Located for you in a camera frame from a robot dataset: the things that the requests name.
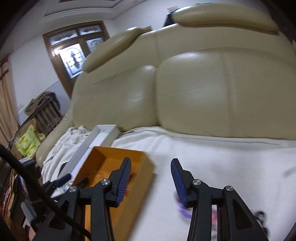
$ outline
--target beige curtain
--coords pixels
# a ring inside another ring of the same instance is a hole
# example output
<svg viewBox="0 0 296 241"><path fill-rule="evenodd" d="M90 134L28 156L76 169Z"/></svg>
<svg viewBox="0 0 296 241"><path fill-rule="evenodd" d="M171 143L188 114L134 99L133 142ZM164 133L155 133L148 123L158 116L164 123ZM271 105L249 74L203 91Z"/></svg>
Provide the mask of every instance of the beige curtain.
<svg viewBox="0 0 296 241"><path fill-rule="evenodd" d="M6 57L0 62L0 143L7 146L17 129L18 123L8 72L8 57Z"/></svg>

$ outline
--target silver bolt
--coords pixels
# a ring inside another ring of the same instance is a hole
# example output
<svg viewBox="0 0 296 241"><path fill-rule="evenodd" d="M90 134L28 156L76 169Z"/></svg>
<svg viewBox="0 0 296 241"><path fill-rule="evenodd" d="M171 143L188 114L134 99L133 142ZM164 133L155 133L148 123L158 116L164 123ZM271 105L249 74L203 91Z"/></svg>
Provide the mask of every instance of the silver bolt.
<svg viewBox="0 0 296 241"><path fill-rule="evenodd" d="M201 180L198 180L198 179L194 179L192 182L194 185L197 185L197 186L202 183Z"/></svg>
<svg viewBox="0 0 296 241"><path fill-rule="evenodd" d="M69 192L76 192L76 191L77 191L76 186L69 187Z"/></svg>
<svg viewBox="0 0 296 241"><path fill-rule="evenodd" d="M232 192L234 190L232 186L226 186L225 188L228 192Z"/></svg>
<svg viewBox="0 0 296 241"><path fill-rule="evenodd" d="M109 179L103 179L102 180L102 184L103 185L108 185L110 183L110 180Z"/></svg>

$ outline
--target door glass panel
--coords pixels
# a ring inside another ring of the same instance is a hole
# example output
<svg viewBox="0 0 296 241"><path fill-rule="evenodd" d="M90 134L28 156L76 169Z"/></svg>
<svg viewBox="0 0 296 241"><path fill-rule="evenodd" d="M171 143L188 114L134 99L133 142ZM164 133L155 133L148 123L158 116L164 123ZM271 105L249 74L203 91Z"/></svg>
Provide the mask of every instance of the door glass panel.
<svg viewBox="0 0 296 241"><path fill-rule="evenodd" d="M64 40L71 39L71 38L74 38L77 36L78 36L78 34L77 34L76 30L71 29L69 31L65 31L65 32L50 36L49 40L50 40L50 44L54 45L54 44L57 44L57 43L62 42Z"/></svg>
<svg viewBox="0 0 296 241"><path fill-rule="evenodd" d="M91 39L86 41L87 46L89 47L90 52L94 51L96 47L104 43L103 38Z"/></svg>
<svg viewBox="0 0 296 241"><path fill-rule="evenodd" d="M101 31L102 30L99 25L85 26L85 27L79 28L79 33L81 35L91 34L91 33L96 33L96 32L101 32Z"/></svg>
<svg viewBox="0 0 296 241"><path fill-rule="evenodd" d="M81 68L83 62L85 61L85 56L80 44L74 44L72 46L60 49L59 54L70 78L74 78L82 72Z"/></svg>

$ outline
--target sofa armrest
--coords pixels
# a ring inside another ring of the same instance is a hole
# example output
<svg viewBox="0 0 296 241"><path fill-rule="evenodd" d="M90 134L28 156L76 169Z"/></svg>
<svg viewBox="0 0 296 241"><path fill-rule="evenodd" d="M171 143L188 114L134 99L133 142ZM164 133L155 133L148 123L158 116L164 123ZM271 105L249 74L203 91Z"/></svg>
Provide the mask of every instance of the sofa armrest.
<svg viewBox="0 0 296 241"><path fill-rule="evenodd" d="M38 165L42 165L48 153L55 146L57 141L61 138L66 131L73 127L73 121L68 118L67 113L62 121L54 128L54 130L45 138L36 152L36 161Z"/></svg>

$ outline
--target open cardboard box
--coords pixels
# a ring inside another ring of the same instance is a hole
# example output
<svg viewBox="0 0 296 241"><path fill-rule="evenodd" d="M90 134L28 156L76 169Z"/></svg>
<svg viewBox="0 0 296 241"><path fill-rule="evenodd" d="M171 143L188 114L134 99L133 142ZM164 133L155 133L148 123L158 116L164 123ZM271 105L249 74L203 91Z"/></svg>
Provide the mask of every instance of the open cardboard box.
<svg viewBox="0 0 296 241"><path fill-rule="evenodd" d="M140 210L145 194L153 177L154 164L145 152L96 146L93 148L73 185L88 177L86 187L92 187L102 179L109 177L113 170L119 169L123 159L131 160L131 178L122 203L118 208L110 208L113 233L116 241L127 240L132 225ZM85 228L91 232L91 209L86 206Z"/></svg>

